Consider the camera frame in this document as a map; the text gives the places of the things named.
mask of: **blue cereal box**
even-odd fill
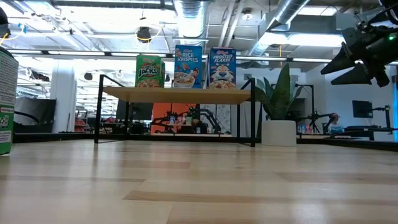
[[[236,50],[213,47],[209,56],[209,88],[236,88]]]
[[[201,51],[200,46],[175,46],[175,88],[201,88]]]

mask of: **silver duct pipe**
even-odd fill
[[[243,5],[244,5],[244,1],[241,0],[238,3],[238,9],[236,10],[235,18],[234,18],[234,21],[232,22],[231,28],[229,28],[228,37],[226,38],[224,47],[229,47],[229,43],[231,42],[232,36],[235,33],[236,25],[238,24],[239,18],[241,17],[241,14],[242,14]]]
[[[301,9],[310,0],[280,0],[274,17],[267,23],[266,32],[259,39],[257,43],[248,51],[247,55],[261,56],[267,50],[268,45],[261,44],[261,40],[267,39],[268,31],[283,24],[289,24],[294,17],[301,11]]]
[[[226,19],[224,21],[223,30],[221,31],[220,40],[218,41],[218,47],[223,46],[226,31],[228,30],[228,26],[229,26],[229,21],[231,20],[232,13],[234,11],[234,6],[235,6],[235,0],[229,0],[228,14],[226,15]]]
[[[178,14],[178,34],[180,37],[204,38],[205,19],[208,2],[179,0],[174,1]],[[199,40],[183,40],[182,44],[203,46]]]

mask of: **wooden shelf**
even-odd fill
[[[238,105],[250,98],[250,90],[104,87],[104,92],[132,103]]]

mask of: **white planter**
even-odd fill
[[[261,144],[266,146],[296,146],[295,121],[263,121]]]

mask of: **snake plant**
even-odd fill
[[[264,77],[264,82],[257,79],[256,100],[260,101],[271,120],[284,120],[293,101],[300,95],[302,86],[294,94],[295,82],[290,82],[289,64],[280,71],[275,89]]]

